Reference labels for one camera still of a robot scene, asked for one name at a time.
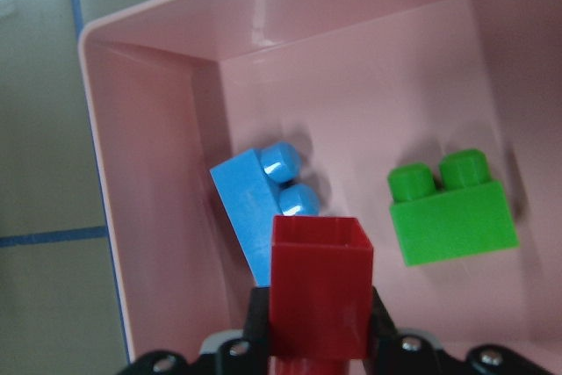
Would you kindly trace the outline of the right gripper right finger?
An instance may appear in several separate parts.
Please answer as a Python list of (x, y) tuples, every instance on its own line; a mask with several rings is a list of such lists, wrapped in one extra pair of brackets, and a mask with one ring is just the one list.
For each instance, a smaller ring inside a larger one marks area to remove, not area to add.
[(388, 313), (375, 286), (371, 288), (371, 315), (368, 330), (370, 349), (378, 349), (382, 343), (393, 340), (398, 335), (393, 319)]

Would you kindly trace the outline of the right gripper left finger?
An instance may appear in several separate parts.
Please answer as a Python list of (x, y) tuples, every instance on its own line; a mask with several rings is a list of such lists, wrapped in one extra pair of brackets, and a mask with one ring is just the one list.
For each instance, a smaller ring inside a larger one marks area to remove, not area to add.
[(255, 287), (249, 296), (249, 306), (242, 329), (242, 338), (254, 345), (269, 348), (270, 288)]

